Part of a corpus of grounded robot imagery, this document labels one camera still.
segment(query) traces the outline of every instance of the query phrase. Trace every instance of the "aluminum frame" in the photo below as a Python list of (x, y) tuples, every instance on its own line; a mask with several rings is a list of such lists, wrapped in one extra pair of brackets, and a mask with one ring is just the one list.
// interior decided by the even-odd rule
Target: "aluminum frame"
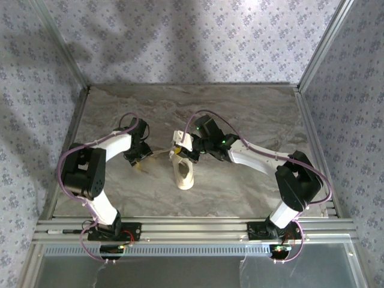
[[(308, 112), (309, 109), (305, 99), (301, 96), (298, 89), (293, 88), (292, 85), (273, 85), (274, 88), (286, 88), (287, 86), (293, 89), (296, 97), (298, 109), (302, 116), (302, 122), (307, 132), (308, 143), (314, 158), (314, 165), (330, 178), (329, 170), (321, 150), (314, 124)], [(71, 141), (75, 139), (87, 96), (88, 91), (83, 95)], [(57, 185), (49, 205), (46, 206), (40, 218), (41, 220), (37, 223), (37, 228), (19, 279), (18, 287), (25, 288), (34, 286), (40, 270), (41, 259), (44, 256), (45, 249), (48, 245), (79, 243), (78, 234), (48, 235), (46, 233), (47, 230), (81, 229), (81, 224), (85, 220), (90, 220), (90, 218), (82, 217), (52, 218), (58, 193), (59, 188)], [(326, 208), (329, 218), (299, 219), (305, 234), (304, 244), (343, 243), (356, 284), (358, 287), (372, 287), (373, 280), (370, 277), (364, 257), (362, 257), (361, 245), (358, 241), (353, 221), (351, 219), (339, 218), (343, 217), (343, 213), (340, 209), (336, 195), (333, 196), (332, 201), (326, 203)], [(277, 241), (248, 240), (246, 222), (263, 221), (262, 219), (236, 217), (134, 217), (123, 218), (122, 220), (126, 222), (138, 221), (142, 223), (142, 237), (138, 242), (139, 245), (278, 243)], [(85, 244), (92, 245), (94, 242), (85, 240)]]
[[(90, 218), (54, 218), (41, 220), (37, 224), (32, 240), (29, 257), (19, 280), (18, 287), (33, 287), (40, 270), (41, 260), (46, 247), (57, 245), (66, 247), (79, 243), (79, 235), (49, 235), (47, 230), (79, 229)], [(277, 244), (276, 241), (249, 241), (246, 222), (263, 221), (236, 217), (135, 217), (123, 218), (124, 222), (142, 223), (142, 235), (138, 245), (179, 244)], [(361, 269), (359, 255), (354, 242), (358, 241), (355, 226), (351, 219), (303, 218), (299, 220), (305, 234), (305, 245), (344, 244), (353, 276), (358, 287), (371, 287), (364, 270)], [(95, 242), (85, 240), (87, 246)]]
[(298, 83), (298, 88), (301, 93), (304, 93), (304, 91), (308, 88), (308, 85), (315, 75), (317, 69), (319, 69), (320, 64), (324, 60), (324, 57), (331, 47), (331, 44), (335, 40), (354, 1), (355, 0), (342, 0), (336, 8), (336, 11), (331, 21), (329, 22), (329, 25), (325, 30), (322, 39), (317, 45), (317, 48), (313, 53), (313, 56)]

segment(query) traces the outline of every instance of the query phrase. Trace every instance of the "wall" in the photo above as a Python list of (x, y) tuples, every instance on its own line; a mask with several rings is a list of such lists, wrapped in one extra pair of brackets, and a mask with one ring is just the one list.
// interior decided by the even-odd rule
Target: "wall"
[(384, 2), (356, 2), (305, 96), (341, 205), (384, 287)]
[(79, 87), (28, 1), (0, 11), (0, 287), (14, 287)]
[(89, 83), (298, 83), (339, 0), (46, 0)]

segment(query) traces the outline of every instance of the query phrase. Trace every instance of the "robotic arm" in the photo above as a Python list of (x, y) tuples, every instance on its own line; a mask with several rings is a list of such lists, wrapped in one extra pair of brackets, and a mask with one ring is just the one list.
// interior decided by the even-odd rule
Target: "robotic arm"
[(179, 156), (197, 163), (200, 154), (209, 153), (220, 161), (243, 164), (269, 176), (275, 175), (281, 201), (268, 216), (264, 225), (258, 227), (260, 235), (267, 232), (272, 235), (272, 238), (278, 238), (281, 233), (285, 232), (282, 230), (310, 204), (323, 185), (322, 180), (312, 171), (278, 159), (278, 157), (292, 158), (311, 165), (307, 156), (302, 152), (295, 151), (292, 155), (279, 153), (248, 142), (250, 147), (258, 151), (275, 155), (276, 158), (272, 159), (249, 150), (239, 136), (224, 135), (208, 115), (196, 120), (195, 125), (200, 136), (188, 134), (181, 142), (184, 133), (182, 131), (174, 133), (175, 146), (180, 148)]
[[(248, 143), (258, 151), (274, 154), (275, 159), (249, 150), (239, 136), (225, 135), (215, 121), (205, 115), (195, 121), (199, 136), (187, 134), (182, 142), (182, 131), (173, 136), (174, 152), (197, 163), (200, 154), (211, 154), (220, 161), (243, 164), (269, 176), (275, 175), (281, 201), (263, 223), (249, 223), (250, 239), (279, 239), (284, 236), (292, 220), (310, 204), (321, 189), (323, 182), (312, 171), (278, 157), (292, 158), (311, 165), (307, 156), (299, 151), (292, 155), (279, 153)], [(65, 160), (61, 179), (67, 191), (82, 199), (91, 209), (96, 229), (106, 239), (118, 239), (125, 224), (121, 223), (120, 213), (109, 202), (104, 192), (106, 162), (123, 152), (124, 158), (133, 166), (152, 154), (143, 138), (147, 123), (140, 119), (138, 125), (129, 134), (122, 134), (103, 141), (91, 148), (71, 153)], [(71, 147), (80, 146), (74, 143)]]
[[(120, 234), (121, 216), (104, 192), (106, 163), (121, 152), (132, 166), (151, 155), (151, 149), (144, 142), (146, 138), (143, 138), (147, 126), (144, 120), (139, 119), (138, 125), (130, 134), (111, 137), (96, 146), (76, 151), (64, 163), (61, 173), (64, 187), (88, 204), (94, 220), (97, 219), (97, 230), (107, 238)], [(70, 148), (80, 145), (74, 143)]]

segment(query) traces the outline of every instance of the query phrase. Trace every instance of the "white cylindrical object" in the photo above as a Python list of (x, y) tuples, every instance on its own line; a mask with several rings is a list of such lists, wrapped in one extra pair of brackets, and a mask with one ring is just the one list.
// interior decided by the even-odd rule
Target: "white cylindrical object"
[(270, 214), (269, 219), (277, 227), (285, 228), (297, 215), (298, 211), (289, 208), (282, 200), (276, 206), (275, 210)]

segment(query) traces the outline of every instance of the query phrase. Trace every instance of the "floral wallpaper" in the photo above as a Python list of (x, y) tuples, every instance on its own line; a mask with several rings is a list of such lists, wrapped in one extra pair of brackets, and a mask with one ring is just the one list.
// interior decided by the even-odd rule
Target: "floral wallpaper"
[(0, 287), (15, 287), (80, 89), (28, 1), (0, 11)]
[(45, 0), (88, 82), (298, 83), (339, 0)]
[(356, 2), (304, 94), (341, 205), (384, 287), (384, 2)]

